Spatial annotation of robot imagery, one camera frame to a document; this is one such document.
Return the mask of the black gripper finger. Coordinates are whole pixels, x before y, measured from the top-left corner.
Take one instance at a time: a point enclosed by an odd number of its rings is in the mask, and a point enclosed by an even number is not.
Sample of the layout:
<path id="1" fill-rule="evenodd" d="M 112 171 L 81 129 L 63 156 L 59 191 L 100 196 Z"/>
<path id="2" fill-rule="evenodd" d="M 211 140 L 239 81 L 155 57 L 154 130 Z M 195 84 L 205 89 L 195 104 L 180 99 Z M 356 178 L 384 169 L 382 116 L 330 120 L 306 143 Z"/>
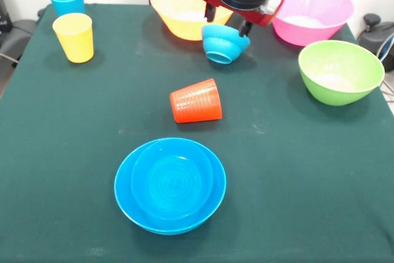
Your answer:
<path id="1" fill-rule="evenodd" d="M 239 36 L 243 38 L 244 36 L 249 36 L 249 32 L 251 31 L 253 26 L 252 22 L 249 22 L 247 20 L 243 20 L 239 27 Z"/>
<path id="2" fill-rule="evenodd" d="M 213 6 L 209 3 L 207 3 L 206 8 L 205 8 L 205 18 L 208 23 L 211 23 L 214 21 L 215 12 L 216 12 L 216 6 Z"/>

